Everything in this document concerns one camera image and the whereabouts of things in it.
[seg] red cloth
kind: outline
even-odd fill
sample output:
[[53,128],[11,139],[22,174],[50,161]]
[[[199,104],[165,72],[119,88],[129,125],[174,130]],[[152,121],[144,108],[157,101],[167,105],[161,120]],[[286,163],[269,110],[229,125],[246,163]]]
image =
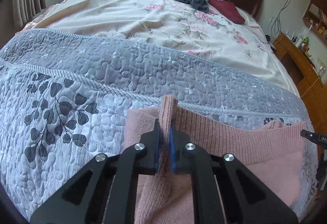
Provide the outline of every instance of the red cloth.
[[209,0],[214,8],[216,8],[223,16],[228,18],[230,21],[235,24],[244,24],[244,18],[238,13],[238,10],[235,7],[235,4],[227,1],[218,1],[218,0]]

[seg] silver bolt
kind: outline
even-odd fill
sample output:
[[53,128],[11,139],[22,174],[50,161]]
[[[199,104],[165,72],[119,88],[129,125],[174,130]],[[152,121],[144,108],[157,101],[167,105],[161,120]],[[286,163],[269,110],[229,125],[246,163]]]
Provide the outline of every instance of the silver bolt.
[[188,144],[185,145],[185,148],[187,150],[194,150],[195,149],[195,145],[192,144],[192,143],[188,143]]
[[233,161],[234,160],[234,156],[232,154],[225,154],[224,155],[224,160],[226,160],[226,161]]
[[137,144],[135,144],[134,148],[136,150],[143,150],[145,148],[145,145],[142,143],[137,143]]
[[97,154],[97,155],[95,156],[95,160],[96,160],[97,162],[104,161],[105,159],[106,159],[106,155],[105,155],[105,154]]

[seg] quilted fabric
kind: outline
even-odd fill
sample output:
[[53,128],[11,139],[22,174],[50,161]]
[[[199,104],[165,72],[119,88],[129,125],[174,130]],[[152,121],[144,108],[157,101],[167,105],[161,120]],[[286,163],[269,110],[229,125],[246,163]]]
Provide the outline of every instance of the quilted fabric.
[[[0,50],[0,83],[0,181],[27,220],[96,154],[119,154],[127,110],[159,106],[164,94],[241,129],[280,119],[312,130],[302,100],[278,86],[126,39],[25,31]],[[307,142],[298,215],[314,195],[317,159]]]

